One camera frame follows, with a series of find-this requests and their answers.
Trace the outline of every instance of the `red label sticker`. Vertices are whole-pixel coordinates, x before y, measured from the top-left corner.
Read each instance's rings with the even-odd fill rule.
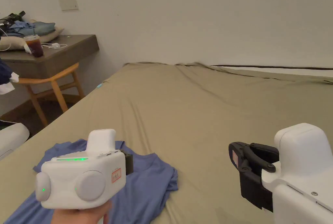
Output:
[[[233,151],[233,162],[236,164],[238,168],[238,155],[236,155],[235,151]]]
[[[116,180],[120,179],[121,177],[122,177],[122,169],[119,168],[112,173],[112,183],[114,183]]]

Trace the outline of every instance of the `charging cable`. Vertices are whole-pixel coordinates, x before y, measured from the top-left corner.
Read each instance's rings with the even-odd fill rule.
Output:
[[[68,45],[67,44],[58,44],[58,43],[45,43],[45,44],[42,44],[42,46],[44,47],[47,47],[47,48],[52,48],[52,49],[61,49],[61,48],[65,48],[67,47]]]
[[[9,47],[7,48],[7,49],[5,49],[5,50],[9,50],[9,48],[12,46],[12,43],[10,43],[9,44]]]

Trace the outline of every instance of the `khaki bed sheet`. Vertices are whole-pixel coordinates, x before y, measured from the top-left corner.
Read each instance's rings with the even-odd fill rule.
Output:
[[[332,142],[333,85],[324,80],[199,64],[128,64],[0,162],[0,222],[32,193],[32,167],[45,150],[114,128],[135,152],[155,152],[178,170],[179,191],[154,223],[273,223],[272,214],[240,196],[228,144],[273,145],[278,130],[299,123],[322,128]]]

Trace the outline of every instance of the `green indicator light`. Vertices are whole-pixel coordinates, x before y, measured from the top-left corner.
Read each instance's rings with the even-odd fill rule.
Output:
[[[57,161],[84,161],[87,160],[88,158],[70,158],[70,159],[57,159]]]

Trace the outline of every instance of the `hand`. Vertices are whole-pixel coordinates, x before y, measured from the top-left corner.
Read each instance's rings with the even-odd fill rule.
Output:
[[[97,224],[102,217],[104,217],[103,224],[107,224],[110,209],[111,201],[91,209],[55,209],[51,224]]]

